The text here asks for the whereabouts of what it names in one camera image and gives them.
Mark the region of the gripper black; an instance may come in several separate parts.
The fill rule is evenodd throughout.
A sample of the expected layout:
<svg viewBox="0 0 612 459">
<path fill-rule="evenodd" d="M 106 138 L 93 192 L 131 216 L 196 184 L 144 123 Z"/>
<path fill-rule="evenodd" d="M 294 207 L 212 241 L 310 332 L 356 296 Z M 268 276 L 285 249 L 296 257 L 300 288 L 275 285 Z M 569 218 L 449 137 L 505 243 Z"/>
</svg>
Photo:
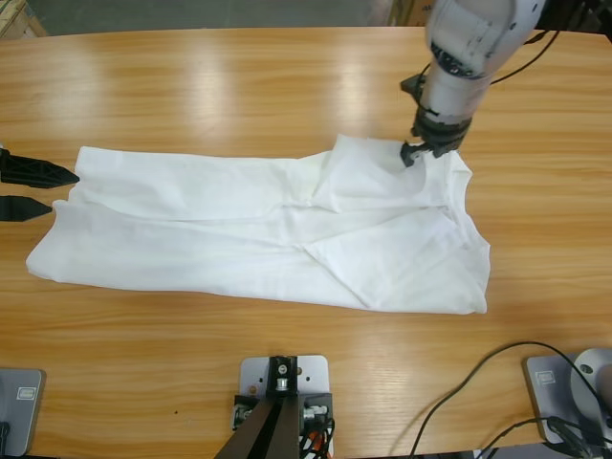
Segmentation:
<svg viewBox="0 0 612 459">
<path fill-rule="evenodd" d="M 430 151 L 435 158 L 440 158 L 449 151 L 456 150 L 466 137 L 472 118 L 458 122 L 444 123 L 433 120 L 429 113 L 419 108 L 416 112 L 412 134 L 420 138 L 421 143 L 404 142 L 400 157 L 405 167 L 412 167 L 425 152 Z"/>
</svg>

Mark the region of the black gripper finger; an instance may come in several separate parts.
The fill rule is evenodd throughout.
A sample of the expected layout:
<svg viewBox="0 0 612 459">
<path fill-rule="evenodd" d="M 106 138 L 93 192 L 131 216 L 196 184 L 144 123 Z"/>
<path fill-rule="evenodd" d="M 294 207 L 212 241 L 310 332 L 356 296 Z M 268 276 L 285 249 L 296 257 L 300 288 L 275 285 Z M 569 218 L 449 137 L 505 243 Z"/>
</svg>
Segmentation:
<svg viewBox="0 0 612 459">
<path fill-rule="evenodd" d="M 26 222 L 52 211 L 52 207 L 30 197 L 13 195 L 0 197 L 1 222 Z"/>
<path fill-rule="evenodd" d="M 72 171 L 48 161 L 15 156 L 1 148 L 1 182 L 35 188 L 55 188 L 79 182 Z"/>
</svg>

